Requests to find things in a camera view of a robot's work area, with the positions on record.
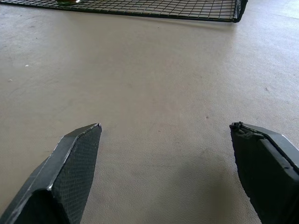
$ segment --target wire rack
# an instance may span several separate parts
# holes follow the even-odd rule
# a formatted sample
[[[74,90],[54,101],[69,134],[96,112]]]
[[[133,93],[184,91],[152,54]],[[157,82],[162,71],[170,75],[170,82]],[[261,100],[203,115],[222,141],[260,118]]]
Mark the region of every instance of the wire rack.
[[[239,22],[247,0],[83,0],[69,6],[59,5],[55,0],[0,0],[0,3],[77,12]]]

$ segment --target beige table surface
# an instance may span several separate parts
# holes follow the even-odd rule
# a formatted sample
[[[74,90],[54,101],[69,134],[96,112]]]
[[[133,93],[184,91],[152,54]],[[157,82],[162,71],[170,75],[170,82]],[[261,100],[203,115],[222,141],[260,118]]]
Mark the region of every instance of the beige table surface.
[[[61,136],[100,122],[81,223],[259,224],[228,125],[299,146],[298,106],[297,0],[250,0],[238,24],[0,5],[0,213]]]

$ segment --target black wire rack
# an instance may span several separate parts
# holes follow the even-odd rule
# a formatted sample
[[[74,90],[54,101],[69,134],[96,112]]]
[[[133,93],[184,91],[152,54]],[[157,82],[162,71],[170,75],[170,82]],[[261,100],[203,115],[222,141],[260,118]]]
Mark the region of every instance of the black wire rack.
[[[83,0],[59,5],[55,0],[0,0],[0,4],[66,11],[169,19],[239,22],[248,0]]]

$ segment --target beige leather surface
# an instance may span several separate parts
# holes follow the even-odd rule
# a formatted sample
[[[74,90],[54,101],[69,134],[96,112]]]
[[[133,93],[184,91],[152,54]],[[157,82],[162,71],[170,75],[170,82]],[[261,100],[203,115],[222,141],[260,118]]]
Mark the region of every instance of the beige leather surface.
[[[223,24],[0,5],[0,213],[61,136],[100,122],[81,223],[259,224],[228,125],[299,146],[298,9],[250,0]]]

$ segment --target black plastic piece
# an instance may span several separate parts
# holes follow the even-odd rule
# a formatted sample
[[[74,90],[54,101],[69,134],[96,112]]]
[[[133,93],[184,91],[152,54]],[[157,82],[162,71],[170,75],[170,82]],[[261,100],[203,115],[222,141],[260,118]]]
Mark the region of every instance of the black plastic piece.
[[[55,0],[0,0],[1,4],[66,11],[167,19],[239,22],[248,0],[84,0],[58,5]]]
[[[241,184],[263,224],[299,223],[298,149],[273,131],[233,123]]]
[[[0,224],[79,224],[101,132],[100,124],[93,124],[65,135],[26,180]]]

